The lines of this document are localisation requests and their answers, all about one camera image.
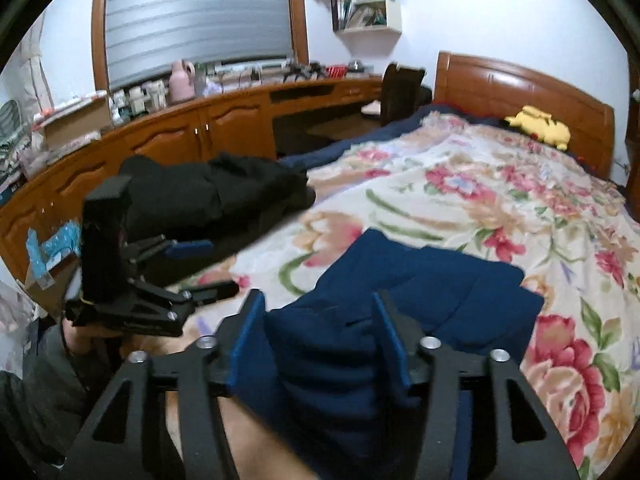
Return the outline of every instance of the wooden window frame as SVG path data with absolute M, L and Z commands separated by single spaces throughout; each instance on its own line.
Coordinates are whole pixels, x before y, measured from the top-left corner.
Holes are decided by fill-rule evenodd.
M 104 38 L 106 0 L 93 0 L 91 14 L 91 53 L 94 62 L 96 90 L 109 90 L 107 49 Z M 305 0 L 289 0 L 291 44 L 298 62 L 308 64 L 309 50 L 306 38 Z

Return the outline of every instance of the floral bedspread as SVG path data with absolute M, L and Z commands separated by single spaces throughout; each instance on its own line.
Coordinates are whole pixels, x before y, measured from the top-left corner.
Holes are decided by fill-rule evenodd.
M 183 338 L 157 350 L 214 332 L 249 288 L 265 292 L 268 308 L 290 303 L 369 227 L 408 245 L 509 262 L 545 298 L 522 371 L 581 478 L 596 478 L 640 404 L 640 227 L 613 185 L 525 136 L 436 112 L 309 177 L 318 193 L 309 211 L 186 280 L 233 278 L 242 294 L 201 309 Z

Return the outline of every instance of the yellow plush toy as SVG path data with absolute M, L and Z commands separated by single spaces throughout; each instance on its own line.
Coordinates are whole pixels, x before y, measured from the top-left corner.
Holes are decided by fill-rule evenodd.
M 551 114 L 530 105 L 523 106 L 515 117 L 505 117 L 504 120 L 511 126 L 519 126 L 533 139 L 555 146 L 563 152 L 566 151 L 571 138 L 566 124 L 554 121 Z

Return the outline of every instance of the cardboard box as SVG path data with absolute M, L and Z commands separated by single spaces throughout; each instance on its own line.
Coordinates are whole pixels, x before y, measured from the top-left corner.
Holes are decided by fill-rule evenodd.
M 66 289 L 79 265 L 80 258 L 75 256 L 75 254 L 66 257 L 51 270 L 54 284 L 44 290 L 40 288 L 38 282 L 34 280 L 33 274 L 31 273 L 31 266 L 29 266 L 27 277 L 24 280 L 24 290 L 47 314 L 54 319 L 59 319 L 64 309 Z
M 56 150 L 90 132 L 111 127 L 111 112 L 106 92 L 81 100 L 46 119 L 38 131 L 50 150 Z

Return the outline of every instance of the cabinet door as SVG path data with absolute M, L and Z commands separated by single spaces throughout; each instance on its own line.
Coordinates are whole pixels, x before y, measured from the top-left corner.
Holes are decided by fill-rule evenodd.
M 262 94 L 229 99 L 200 109 L 211 156 L 233 155 L 276 157 L 269 96 Z
M 46 201 L 39 187 L 18 192 L 0 208 L 0 255 L 16 280 L 24 282 L 29 268 L 27 231 L 35 229 L 42 243 L 52 234 Z
M 124 139 L 136 155 L 145 155 L 160 164 L 181 164 L 206 160 L 200 140 L 197 112 L 187 112 L 157 121 L 128 133 Z
M 44 183 L 47 206 L 52 210 L 56 226 L 69 220 L 82 219 L 84 197 L 102 181 L 118 173 L 126 150 L 120 142 L 89 146 L 72 160 L 63 160 L 60 170 Z

